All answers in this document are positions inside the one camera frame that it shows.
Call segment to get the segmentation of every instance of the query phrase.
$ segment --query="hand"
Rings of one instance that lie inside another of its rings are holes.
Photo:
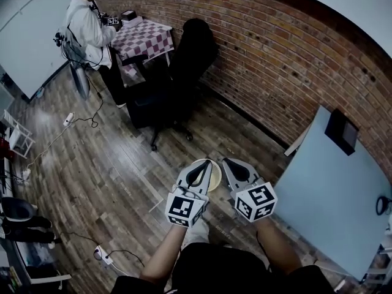
[[[112,26],[116,29],[116,32],[118,32],[123,26],[123,21],[118,20],[118,24]]]

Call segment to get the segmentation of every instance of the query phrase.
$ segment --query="white hoodie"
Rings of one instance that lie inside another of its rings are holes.
[[[74,34],[78,43],[85,49],[85,60],[90,63],[94,70],[100,66],[111,68],[111,55],[108,44],[115,38],[116,29],[111,26],[101,27],[101,22],[88,6],[91,3],[88,0],[71,0],[67,9],[66,22],[75,8],[86,6],[77,10],[69,25],[69,29]]]

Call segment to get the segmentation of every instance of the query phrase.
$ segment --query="light blue table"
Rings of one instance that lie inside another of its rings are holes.
[[[324,131],[330,112],[320,107],[290,165],[274,187],[275,213],[314,247],[358,280],[384,236],[388,216],[378,216],[380,195],[391,184],[357,140],[347,156]]]

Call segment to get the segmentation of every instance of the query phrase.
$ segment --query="person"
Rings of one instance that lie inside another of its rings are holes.
[[[72,17],[68,29],[82,49],[85,49],[84,60],[94,70],[98,70],[117,107],[122,108],[126,104],[126,92],[117,64],[116,52],[110,46],[116,32],[121,28],[121,21],[116,26],[102,25],[97,13],[90,9],[93,1],[71,0],[66,22],[68,23],[68,17]]]
[[[163,293],[170,275],[172,290],[168,293],[177,294],[334,293],[319,267],[302,267],[271,219],[260,219],[254,225],[272,273],[250,252],[208,244],[208,226],[199,219],[196,235],[192,232],[195,227],[188,229],[193,236],[191,242],[195,242],[181,251],[178,260],[187,228],[173,225],[139,278],[118,277],[111,293]]]
[[[0,216],[0,224],[0,238],[15,242],[49,244],[49,248],[54,248],[55,244],[61,243],[61,240],[56,238],[53,232],[31,229],[37,227],[51,228],[51,221],[44,217],[34,216],[27,221],[14,222]]]

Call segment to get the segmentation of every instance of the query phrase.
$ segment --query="black shirt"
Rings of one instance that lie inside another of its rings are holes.
[[[271,273],[250,252],[193,243],[179,256],[172,289],[189,293],[334,293],[317,266],[300,268],[288,276]],[[112,294],[163,293],[154,284],[134,277],[116,280]]]

